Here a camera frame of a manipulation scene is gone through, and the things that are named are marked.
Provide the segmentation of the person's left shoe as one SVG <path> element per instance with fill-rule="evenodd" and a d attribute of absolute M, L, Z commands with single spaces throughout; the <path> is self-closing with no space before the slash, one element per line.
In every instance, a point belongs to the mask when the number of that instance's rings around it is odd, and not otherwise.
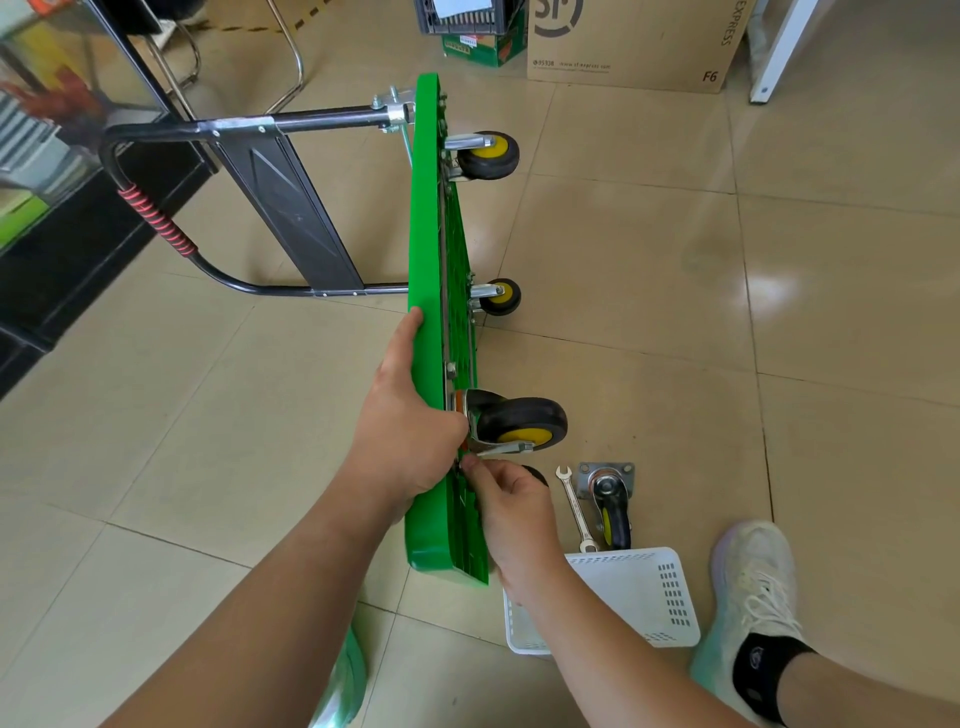
<path fill-rule="evenodd" d="M 366 660 L 350 626 L 308 728 L 349 728 L 363 705 L 367 677 Z"/>

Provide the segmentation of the person's left hand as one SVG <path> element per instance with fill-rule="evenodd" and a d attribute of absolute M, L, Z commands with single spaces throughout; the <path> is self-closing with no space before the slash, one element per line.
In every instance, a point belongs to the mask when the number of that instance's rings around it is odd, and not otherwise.
<path fill-rule="evenodd" d="M 416 387 L 379 389 L 376 370 L 344 467 L 396 523 L 454 466 L 468 430 L 464 415 L 428 405 Z"/>

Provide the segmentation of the white plastic basket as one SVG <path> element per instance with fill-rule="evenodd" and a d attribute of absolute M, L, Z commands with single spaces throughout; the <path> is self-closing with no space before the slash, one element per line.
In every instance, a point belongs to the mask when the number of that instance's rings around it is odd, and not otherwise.
<path fill-rule="evenodd" d="M 666 546 L 566 554 L 582 581 L 657 649 L 692 649 L 701 629 L 678 553 Z"/>

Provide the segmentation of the glass display cabinet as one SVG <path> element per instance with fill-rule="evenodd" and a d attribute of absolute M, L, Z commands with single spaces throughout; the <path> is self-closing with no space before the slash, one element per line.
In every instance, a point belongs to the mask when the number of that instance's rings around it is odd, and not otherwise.
<path fill-rule="evenodd" d="M 180 116 L 135 42 L 161 50 L 205 0 L 0 0 L 0 401 L 150 239 L 99 148 Z"/>

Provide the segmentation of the white table leg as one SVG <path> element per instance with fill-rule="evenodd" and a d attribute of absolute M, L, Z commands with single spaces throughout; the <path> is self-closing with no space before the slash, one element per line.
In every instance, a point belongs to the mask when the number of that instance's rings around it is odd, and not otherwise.
<path fill-rule="evenodd" d="M 786 9 L 774 30 L 768 30 L 765 16 L 771 0 L 756 0 L 747 22 L 750 92 L 753 106 L 767 104 L 820 0 L 784 0 Z"/>

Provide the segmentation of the loose caster with mounting plate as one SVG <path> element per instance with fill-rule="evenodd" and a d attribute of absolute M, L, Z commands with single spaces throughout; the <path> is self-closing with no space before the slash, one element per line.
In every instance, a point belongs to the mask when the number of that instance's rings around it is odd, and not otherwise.
<path fill-rule="evenodd" d="M 607 551 L 632 549 L 630 500 L 635 491 L 634 462 L 580 462 L 575 493 L 593 517 L 593 532 L 603 538 Z"/>

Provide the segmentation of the person's right leg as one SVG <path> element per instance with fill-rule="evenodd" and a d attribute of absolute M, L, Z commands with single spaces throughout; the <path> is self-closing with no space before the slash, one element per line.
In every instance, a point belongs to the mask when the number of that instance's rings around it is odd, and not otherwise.
<path fill-rule="evenodd" d="M 960 728 L 960 704 L 882 683 L 813 652 L 786 665 L 776 705 L 786 728 Z"/>

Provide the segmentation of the green printed carton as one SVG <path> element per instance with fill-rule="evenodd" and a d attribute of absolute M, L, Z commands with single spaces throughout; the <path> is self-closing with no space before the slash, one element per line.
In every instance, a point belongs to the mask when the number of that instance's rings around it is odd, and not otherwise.
<path fill-rule="evenodd" d="M 466 60 L 482 67 L 499 68 L 526 49 L 526 28 L 514 28 L 502 35 L 444 34 L 440 46 L 447 57 Z"/>

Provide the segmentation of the person's right hand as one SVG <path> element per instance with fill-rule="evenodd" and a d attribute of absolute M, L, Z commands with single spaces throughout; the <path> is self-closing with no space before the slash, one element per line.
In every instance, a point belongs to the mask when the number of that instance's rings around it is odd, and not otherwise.
<path fill-rule="evenodd" d="M 502 506 L 494 517 L 481 512 L 486 546 L 512 599 L 532 615 L 544 613 L 570 577 L 552 497 L 522 465 L 501 461 Z"/>

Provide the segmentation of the person's white right shoe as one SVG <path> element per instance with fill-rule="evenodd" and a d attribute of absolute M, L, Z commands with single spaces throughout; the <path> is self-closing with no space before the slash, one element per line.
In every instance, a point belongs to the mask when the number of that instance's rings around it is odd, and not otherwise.
<path fill-rule="evenodd" d="M 714 546 L 711 580 L 714 621 L 696 648 L 690 676 L 748 722 L 782 726 L 752 713 L 733 685 L 738 650 L 750 632 L 786 635 L 810 648 L 798 621 L 796 564 L 784 533 L 768 520 L 750 519 L 729 528 Z"/>

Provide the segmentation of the dark plastic crate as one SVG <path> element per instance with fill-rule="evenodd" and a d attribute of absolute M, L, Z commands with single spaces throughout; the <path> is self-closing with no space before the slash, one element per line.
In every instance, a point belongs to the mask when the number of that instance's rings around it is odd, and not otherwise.
<path fill-rule="evenodd" d="M 527 0 L 412 0 L 424 35 L 505 35 Z"/>

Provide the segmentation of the brown cardboard box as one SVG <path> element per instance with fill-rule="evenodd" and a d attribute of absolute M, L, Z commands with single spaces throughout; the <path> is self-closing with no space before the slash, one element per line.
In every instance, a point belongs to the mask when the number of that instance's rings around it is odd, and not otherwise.
<path fill-rule="evenodd" d="M 527 78 L 721 91 L 758 0 L 530 0 Z"/>

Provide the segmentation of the person's right forearm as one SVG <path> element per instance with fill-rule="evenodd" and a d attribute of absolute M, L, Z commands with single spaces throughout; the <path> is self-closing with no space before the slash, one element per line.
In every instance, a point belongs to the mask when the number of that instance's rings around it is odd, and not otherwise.
<path fill-rule="evenodd" d="M 750 728 L 666 664 L 566 561 L 510 588 L 590 728 Z"/>

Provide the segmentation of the person's left forearm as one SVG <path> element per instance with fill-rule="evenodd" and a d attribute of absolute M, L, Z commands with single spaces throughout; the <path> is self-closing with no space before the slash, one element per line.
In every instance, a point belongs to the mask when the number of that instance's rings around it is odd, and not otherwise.
<path fill-rule="evenodd" d="M 367 571 L 415 490 L 339 473 L 100 728 L 307 728 Z"/>

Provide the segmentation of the green platform cart deck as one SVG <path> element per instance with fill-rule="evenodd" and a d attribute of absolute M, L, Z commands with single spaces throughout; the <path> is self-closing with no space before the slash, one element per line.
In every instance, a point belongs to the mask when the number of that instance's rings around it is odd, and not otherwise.
<path fill-rule="evenodd" d="M 457 183 L 449 179 L 446 95 L 437 73 L 418 77 L 414 102 L 407 299 L 423 321 L 414 339 L 412 379 L 429 407 L 455 411 L 455 394 L 477 386 L 472 267 Z M 404 517 L 404 538 L 412 569 L 489 585 L 476 497 L 457 467 L 414 499 Z"/>

